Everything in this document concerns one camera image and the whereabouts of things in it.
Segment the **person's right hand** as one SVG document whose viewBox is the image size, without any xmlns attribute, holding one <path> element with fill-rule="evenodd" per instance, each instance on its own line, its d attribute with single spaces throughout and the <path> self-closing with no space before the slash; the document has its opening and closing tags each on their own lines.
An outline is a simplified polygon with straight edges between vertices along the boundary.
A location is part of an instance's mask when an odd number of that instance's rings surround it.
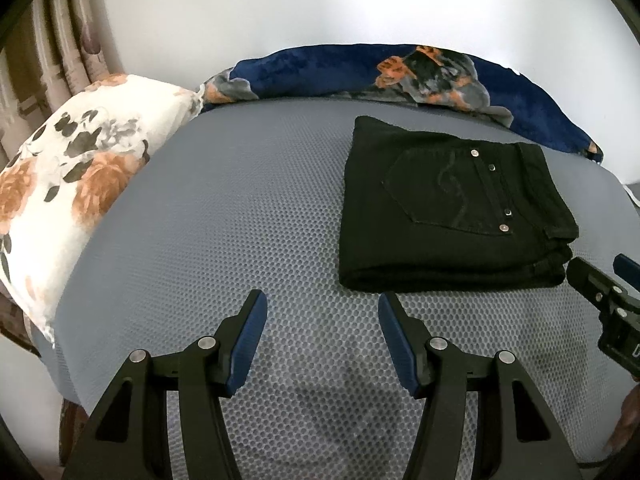
<svg viewBox="0 0 640 480">
<path fill-rule="evenodd" d="M 630 390 L 623 400 L 620 408 L 620 418 L 616 422 L 616 426 L 608 438 L 605 445 L 605 451 L 608 455 L 619 453 L 631 440 L 632 436 L 639 427 L 640 418 L 640 385 L 637 384 Z"/>
</svg>

